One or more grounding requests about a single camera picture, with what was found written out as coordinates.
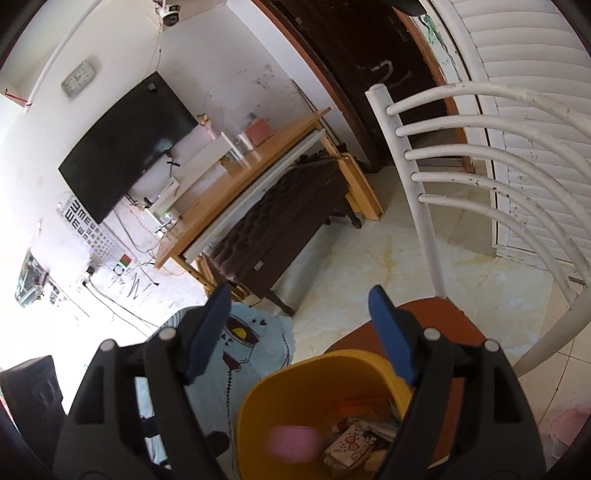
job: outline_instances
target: clock face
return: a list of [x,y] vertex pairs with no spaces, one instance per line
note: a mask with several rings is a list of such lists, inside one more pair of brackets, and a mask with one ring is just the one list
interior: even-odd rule
[[95,71],[87,61],[78,65],[61,83],[61,87],[69,97],[74,97],[95,77]]

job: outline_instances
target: yellow bin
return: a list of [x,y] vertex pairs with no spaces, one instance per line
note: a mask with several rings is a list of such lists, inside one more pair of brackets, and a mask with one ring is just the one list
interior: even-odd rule
[[[261,380],[246,396],[238,418],[236,452],[242,480],[331,480],[320,456],[311,463],[284,463],[267,455],[265,443],[276,425],[315,427],[323,435],[342,420],[337,400],[388,398],[401,415],[411,390],[385,358],[363,350],[326,353],[279,370]],[[356,469],[348,480],[370,479]]]

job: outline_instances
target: eye chart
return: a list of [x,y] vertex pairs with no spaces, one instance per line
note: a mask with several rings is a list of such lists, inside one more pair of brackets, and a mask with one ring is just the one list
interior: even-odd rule
[[78,240],[85,246],[97,267],[129,267],[132,258],[127,249],[106,225],[98,225],[81,202],[72,195],[60,212]]

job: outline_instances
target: tabletop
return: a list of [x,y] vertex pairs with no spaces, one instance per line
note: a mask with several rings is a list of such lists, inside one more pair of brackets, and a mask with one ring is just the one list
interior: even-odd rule
[[330,108],[325,108],[296,120],[278,130],[243,160],[231,162],[226,172],[204,190],[183,214],[183,219],[162,239],[155,267],[161,268],[169,258],[180,255],[266,169],[315,130],[319,119],[329,111]]

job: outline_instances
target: floor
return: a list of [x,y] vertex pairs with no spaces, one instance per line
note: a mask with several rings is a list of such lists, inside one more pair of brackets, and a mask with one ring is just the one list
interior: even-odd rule
[[[395,304],[433,295],[400,180],[393,167],[369,177],[386,213],[362,230],[345,220],[323,227],[277,286],[297,308],[294,361],[319,355],[365,323],[369,289],[381,284]],[[472,187],[426,185],[428,193],[488,203]],[[432,208],[450,298],[516,361],[567,310],[551,275],[494,257],[490,221]],[[591,327],[521,379],[542,431],[570,401],[591,400]]]

